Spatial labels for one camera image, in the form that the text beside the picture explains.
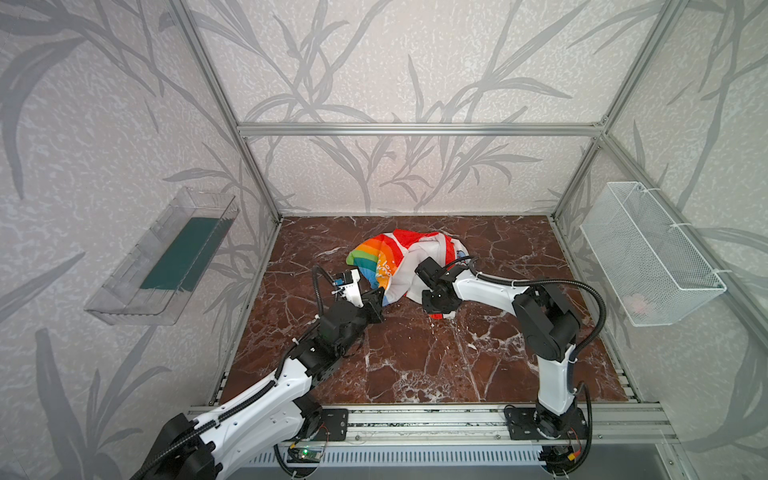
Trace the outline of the colourful rainbow kids jacket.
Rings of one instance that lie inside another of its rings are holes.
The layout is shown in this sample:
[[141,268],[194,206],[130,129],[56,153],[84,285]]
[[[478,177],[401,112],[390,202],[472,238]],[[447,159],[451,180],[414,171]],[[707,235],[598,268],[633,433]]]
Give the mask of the colourful rainbow kids jacket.
[[427,286],[415,270],[423,260],[432,258],[443,267],[467,255],[458,239],[442,232],[396,229],[359,244],[347,255],[346,264],[357,267],[373,289],[384,289],[382,306],[387,307],[403,297],[421,303]]

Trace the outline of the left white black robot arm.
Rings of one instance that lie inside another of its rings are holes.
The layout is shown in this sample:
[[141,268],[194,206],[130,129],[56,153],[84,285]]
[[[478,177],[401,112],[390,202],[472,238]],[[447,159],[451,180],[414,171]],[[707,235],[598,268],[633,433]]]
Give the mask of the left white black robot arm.
[[161,429],[136,479],[225,479],[256,454],[313,436],[322,408],[312,390],[330,378],[366,328],[383,320],[384,290],[358,303],[337,299],[293,343],[276,370],[194,419],[178,414]]

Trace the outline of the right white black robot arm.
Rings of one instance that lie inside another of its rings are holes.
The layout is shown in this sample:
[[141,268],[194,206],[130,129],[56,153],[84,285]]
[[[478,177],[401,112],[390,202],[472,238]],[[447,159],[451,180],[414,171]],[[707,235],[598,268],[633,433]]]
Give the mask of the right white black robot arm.
[[[537,402],[526,421],[541,437],[559,439],[580,423],[572,364],[604,325],[605,303],[597,290],[567,279],[513,280],[486,275],[474,268],[470,257],[445,266],[428,257],[415,273],[426,285],[421,305],[428,314],[455,313],[463,302],[470,301],[516,317],[525,345],[537,357]],[[560,284],[577,287],[598,303],[595,329],[582,342],[577,341],[581,317],[558,288]]]

